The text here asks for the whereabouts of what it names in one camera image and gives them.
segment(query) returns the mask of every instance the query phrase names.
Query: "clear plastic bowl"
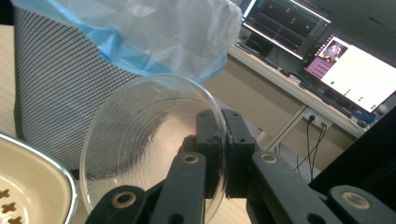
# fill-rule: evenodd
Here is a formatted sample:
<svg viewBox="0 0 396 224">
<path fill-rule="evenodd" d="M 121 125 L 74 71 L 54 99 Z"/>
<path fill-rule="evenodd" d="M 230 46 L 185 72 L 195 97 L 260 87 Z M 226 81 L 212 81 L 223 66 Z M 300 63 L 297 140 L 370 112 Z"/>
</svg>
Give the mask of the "clear plastic bowl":
<svg viewBox="0 0 396 224">
<path fill-rule="evenodd" d="M 147 190 L 164 180 L 184 138 L 196 133 L 196 115 L 207 109 L 214 113 L 221 141 L 217 190 L 213 199 L 205 200 L 207 223 L 225 191 L 224 118 L 202 86 L 167 74 L 131 81 L 96 113 L 80 166 L 81 191 L 88 211 L 115 187 L 132 185 Z"/>
</svg>

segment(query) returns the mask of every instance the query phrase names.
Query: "monitor screen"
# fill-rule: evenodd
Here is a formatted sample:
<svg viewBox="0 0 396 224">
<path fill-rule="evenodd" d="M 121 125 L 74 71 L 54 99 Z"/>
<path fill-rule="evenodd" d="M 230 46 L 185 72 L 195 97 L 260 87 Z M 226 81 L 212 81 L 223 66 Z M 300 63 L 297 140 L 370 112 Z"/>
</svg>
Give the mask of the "monitor screen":
<svg viewBox="0 0 396 224">
<path fill-rule="evenodd" d="M 243 26 L 302 59 L 330 21 L 293 0 L 244 0 Z"/>
<path fill-rule="evenodd" d="M 369 113 L 396 91 L 396 68 L 336 35 L 325 40 L 304 70 Z"/>
</svg>

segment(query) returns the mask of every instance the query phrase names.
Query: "wall outlet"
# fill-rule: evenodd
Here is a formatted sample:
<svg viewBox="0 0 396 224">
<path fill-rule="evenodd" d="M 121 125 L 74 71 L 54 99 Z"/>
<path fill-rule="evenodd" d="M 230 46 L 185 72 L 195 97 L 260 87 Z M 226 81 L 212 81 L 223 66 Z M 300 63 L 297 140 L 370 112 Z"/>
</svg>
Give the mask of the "wall outlet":
<svg viewBox="0 0 396 224">
<path fill-rule="evenodd" d="M 306 120 L 309 120 L 309 117 L 311 115 L 315 116 L 315 119 L 312 121 L 312 123 L 315 124 L 316 126 L 318 126 L 320 129 L 323 127 L 322 124 L 326 124 L 327 128 L 330 128 L 330 126 L 332 126 L 331 120 L 326 119 L 325 117 L 323 117 L 322 115 L 320 115 L 317 111 L 315 111 L 313 109 L 308 111 L 308 113 L 305 114 L 304 118 Z"/>
</svg>

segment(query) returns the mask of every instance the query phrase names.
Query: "person on screen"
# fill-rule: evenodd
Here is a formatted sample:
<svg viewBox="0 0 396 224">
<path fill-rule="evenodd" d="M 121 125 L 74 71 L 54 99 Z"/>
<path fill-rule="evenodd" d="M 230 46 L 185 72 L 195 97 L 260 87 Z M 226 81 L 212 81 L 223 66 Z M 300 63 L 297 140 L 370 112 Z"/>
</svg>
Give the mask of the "person on screen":
<svg viewBox="0 0 396 224">
<path fill-rule="evenodd" d="M 329 48 L 323 50 L 319 57 L 326 60 L 328 63 L 335 63 L 338 60 L 338 55 L 341 52 L 341 47 L 337 44 L 330 46 Z"/>
</svg>

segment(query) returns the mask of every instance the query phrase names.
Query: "blue plastic bag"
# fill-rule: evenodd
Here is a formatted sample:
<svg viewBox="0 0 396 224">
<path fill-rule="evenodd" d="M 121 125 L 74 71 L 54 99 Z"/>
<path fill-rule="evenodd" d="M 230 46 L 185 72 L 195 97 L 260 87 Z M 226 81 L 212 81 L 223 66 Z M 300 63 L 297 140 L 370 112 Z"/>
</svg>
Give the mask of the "blue plastic bag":
<svg viewBox="0 0 396 224">
<path fill-rule="evenodd" d="M 109 62 L 138 75 L 170 73 L 201 82 L 226 63 L 241 24 L 229 0 L 12 0 L 77 27 Z"/>
</svg>

